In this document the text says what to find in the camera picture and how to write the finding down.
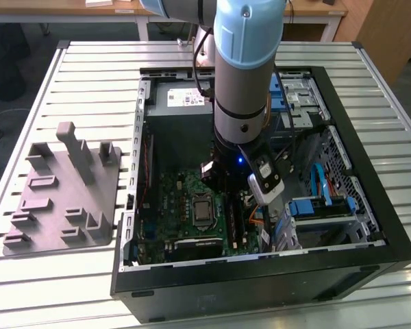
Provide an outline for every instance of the blue cable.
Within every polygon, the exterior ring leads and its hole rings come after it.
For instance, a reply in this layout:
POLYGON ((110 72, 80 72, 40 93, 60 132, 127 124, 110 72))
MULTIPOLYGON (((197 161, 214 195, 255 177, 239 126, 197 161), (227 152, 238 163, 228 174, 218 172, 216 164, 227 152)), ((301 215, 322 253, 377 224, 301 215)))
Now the blue cable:
POLYGON ((331 206, 332 199, 330 199, 329 185, 327 185, 327 180, 324 177, 323 167, 318 162, 315 162, 310 170, 310 186, 312 189, 312 195, 318 195, 316 191, 316 174, 318 174, 320 179, 321 195, 326 199, 326 205, 331 206))

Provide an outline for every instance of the red cable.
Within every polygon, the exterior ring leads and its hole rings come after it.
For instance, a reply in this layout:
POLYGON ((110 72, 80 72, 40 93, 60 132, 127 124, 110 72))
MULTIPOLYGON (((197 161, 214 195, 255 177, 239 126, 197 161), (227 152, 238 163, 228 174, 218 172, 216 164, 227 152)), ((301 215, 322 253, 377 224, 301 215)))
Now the red cable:
POLYGON ((143 202, 145 202, 145 195, 148 189, 148 183, 149 183, 149 174, 148 174, 148 147, 146 145, 146 142, 143 143, 145 146, 145 175, 146 175, 146 185, 145 185, 145 190, 143 191, 143 196, 142 196, 142 201, 140 202, 140 208, 143 206, 143 202))

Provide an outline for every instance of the aluminum profile table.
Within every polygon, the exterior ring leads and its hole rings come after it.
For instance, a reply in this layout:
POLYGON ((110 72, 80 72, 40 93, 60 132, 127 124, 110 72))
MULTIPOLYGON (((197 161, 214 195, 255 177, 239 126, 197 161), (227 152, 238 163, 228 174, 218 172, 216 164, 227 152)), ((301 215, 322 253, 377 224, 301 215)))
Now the aluminum profile table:
MULTIPOLYGON (((4 258, 3 235, 30 165, 31 143, 55 137, 60 121, 73 121, 88 146, 112 141, 122 149, 114 221, 126 202, 139 68, 190 66, 192 49, 174 42, 72 42, 57 49, 0 182, 0 328, 118 328, 138 324, 110 297, 114 257, 104 247, 4 258)), ((336 92, 411 239, 411 121, 363 49, 349 43, 283 42, 276 63, 327 69, 336 92)), ((382 276, 334 304, 292 307, 164 324, 167 328, 376 328, 411 325, 411 265, 382 276)))

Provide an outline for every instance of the motherboard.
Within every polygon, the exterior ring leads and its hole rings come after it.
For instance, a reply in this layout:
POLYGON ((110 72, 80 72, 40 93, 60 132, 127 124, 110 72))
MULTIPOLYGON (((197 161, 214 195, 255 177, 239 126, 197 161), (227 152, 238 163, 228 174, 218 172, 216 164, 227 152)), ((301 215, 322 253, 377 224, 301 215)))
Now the motherboard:
POLYGON ((206 254, 211 252, 211 258, 216 257, 216 252, 222 256, 258 253, 258 228, 248 225, 249 214, 243 207, 245 197, 241 192, 236 203, 239 209, 229 212, 228 196, 210 190, 201 182, 197 170, 161 173, 158 214, 155 218, 144 218, 141 223, 140 262, 190 260, 204 250, 210 250, 206 254), (227 220, 229 216, 242 218, 227 220), (244 223, 241 239, 236 238, 237 223, 244 223))

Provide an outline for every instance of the wooden table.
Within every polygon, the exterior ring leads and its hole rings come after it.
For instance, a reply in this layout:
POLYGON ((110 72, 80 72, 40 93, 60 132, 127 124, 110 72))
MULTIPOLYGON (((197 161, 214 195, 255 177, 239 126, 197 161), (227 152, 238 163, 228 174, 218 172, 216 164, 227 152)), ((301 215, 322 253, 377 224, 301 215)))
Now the wooden table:
MULTIPOLYGON (((321 0, 292 0, 294 24, 325 25, 321 41, 333 41, 339 22, 347 14, 341 0, 335 5, 321 0)), ((290 6, 285 11, 285 22, 290 20, 290 6)), ((141 41, 148 41, 147 23, 177 22, 152 15, 139 0, 117 1, 114 5, 86 8, 84 0, 0 0, 0 23, 104 23, 133 22, 138 25, 141 41)))

